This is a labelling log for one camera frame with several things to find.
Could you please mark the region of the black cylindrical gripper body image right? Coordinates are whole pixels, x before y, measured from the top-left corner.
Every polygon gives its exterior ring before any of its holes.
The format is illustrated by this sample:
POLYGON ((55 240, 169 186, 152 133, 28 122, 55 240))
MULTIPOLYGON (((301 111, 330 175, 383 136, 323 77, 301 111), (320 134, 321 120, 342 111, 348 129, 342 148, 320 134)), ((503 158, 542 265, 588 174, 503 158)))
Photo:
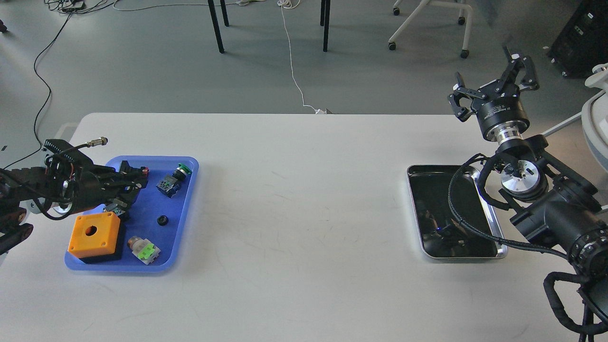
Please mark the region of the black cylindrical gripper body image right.
POLYGON ((493 81, 478 90, 485 95, 484 99, 474 99, 471 110, 477 116, 478 125, 485 140, 497 141, 496 126, 513 123, 520 133, 525 132, 530 121, 520 100, 520 87, 505 84, 499 92, 498 82, 493 81))

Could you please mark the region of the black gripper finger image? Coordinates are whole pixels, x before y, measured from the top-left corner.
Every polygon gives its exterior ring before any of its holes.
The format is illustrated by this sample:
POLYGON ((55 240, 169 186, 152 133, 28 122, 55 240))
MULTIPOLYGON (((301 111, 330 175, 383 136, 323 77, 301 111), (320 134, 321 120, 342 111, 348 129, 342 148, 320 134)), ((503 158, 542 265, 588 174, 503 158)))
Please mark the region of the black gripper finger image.
POLYGON ((536 91, 539 89, 536 69, 530 56, 511 52, 507 45, 502 46, 508 60, 508 67, 499 79, 499 92, 536 91))
POLYGON ((452 108, 454 116, 461 122, 465 122, 471 116, 472 110, 466 106, 462 106, 460 101, 462 99, 482 99, 483 93, 481 91, 465 87, 464 80, 460 72, 455 73, 455 78, 456 84, 453 87, 453 93, 448 95, 448 102, 452 108))
POLYGON ((143 188, 107 188, 107 183, 105 183, 104 190, 109 192, 109 198, 106 200, 105 204, 111 203, 113 199, 119 199, 130 204, 131 208, 142 189, 143 188))
POLYGON ((120 167, 118 171, 108 166, 107 171, 109 172, 107 188, 146 188, 149 181, 149 169, 146 166, 139 168, 125 166, 120 167))

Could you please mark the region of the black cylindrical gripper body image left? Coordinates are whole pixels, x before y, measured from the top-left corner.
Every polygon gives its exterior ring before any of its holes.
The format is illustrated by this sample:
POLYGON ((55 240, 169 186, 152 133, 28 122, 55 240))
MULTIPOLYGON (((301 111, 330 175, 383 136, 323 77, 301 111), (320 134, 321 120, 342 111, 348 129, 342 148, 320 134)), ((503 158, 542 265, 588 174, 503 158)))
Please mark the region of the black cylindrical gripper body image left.
POLYGON ((117 188, 113 184, 116 175, 113 167, 80 165, 76 172, 76 185, 72 195, 72 212, 90 210, 115 199, 117 188))

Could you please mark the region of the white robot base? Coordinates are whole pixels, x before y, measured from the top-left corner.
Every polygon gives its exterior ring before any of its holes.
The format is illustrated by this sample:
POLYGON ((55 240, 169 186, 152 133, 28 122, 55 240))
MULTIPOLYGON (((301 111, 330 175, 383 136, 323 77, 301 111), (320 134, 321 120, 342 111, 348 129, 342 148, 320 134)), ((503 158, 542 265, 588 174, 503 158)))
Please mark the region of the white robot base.
POLYGON ((599 89, 599 93, 584 103, 582 110, 558 125, 542 133, 548 137, 571 125, 582 121, 582 129, 587 145, 595 160, 603 169, 608 170, 608 65, 606 63, 592 68, 592 75, 585 80, 585 86, 599 89))

